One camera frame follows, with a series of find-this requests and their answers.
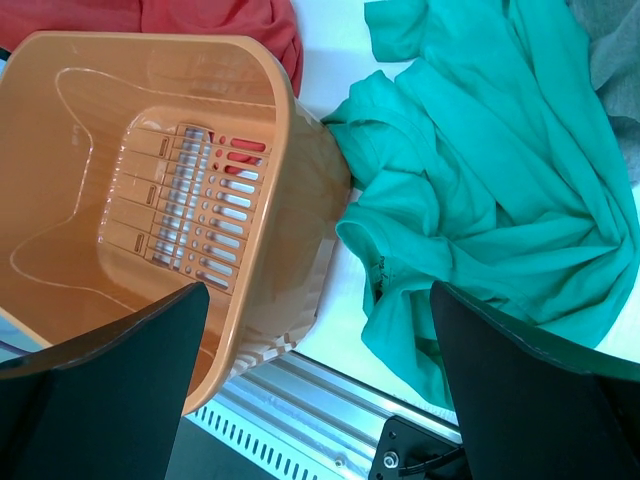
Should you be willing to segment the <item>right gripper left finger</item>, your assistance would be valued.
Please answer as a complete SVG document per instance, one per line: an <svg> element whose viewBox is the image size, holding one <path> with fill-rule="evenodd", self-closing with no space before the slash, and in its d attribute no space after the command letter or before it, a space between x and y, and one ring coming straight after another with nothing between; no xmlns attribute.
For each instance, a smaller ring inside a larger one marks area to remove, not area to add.
<svg viewBox="0 0 640 480"><path fill-rule="evenodd" d="M208 307L207 288L192 283L3 362L2 478L164 478Z"/></svg>

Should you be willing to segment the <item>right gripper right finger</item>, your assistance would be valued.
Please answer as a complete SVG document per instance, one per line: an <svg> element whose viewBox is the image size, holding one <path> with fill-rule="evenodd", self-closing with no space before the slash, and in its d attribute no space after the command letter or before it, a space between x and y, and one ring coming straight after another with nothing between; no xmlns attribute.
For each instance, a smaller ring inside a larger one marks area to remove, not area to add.
<svg viewBox="0 0 640 480"><path fill-rule="evenodd" d="M473 478L638 478L638 364L444 282L430 305Z"/></svg>

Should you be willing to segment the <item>green tank top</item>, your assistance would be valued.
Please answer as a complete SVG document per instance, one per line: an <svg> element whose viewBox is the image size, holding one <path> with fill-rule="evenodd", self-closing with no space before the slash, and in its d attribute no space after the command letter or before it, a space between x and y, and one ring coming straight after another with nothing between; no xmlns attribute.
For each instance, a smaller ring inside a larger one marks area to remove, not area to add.
<svg viewBox="0 0 640 480"><path fill-rule="evenodd" d="M337 234L361 261L364 344L453 408L431 289L452 284L593 348L634 287L625 161L563 1L371 1L372 52L325 122L360 197Z"/></svg>

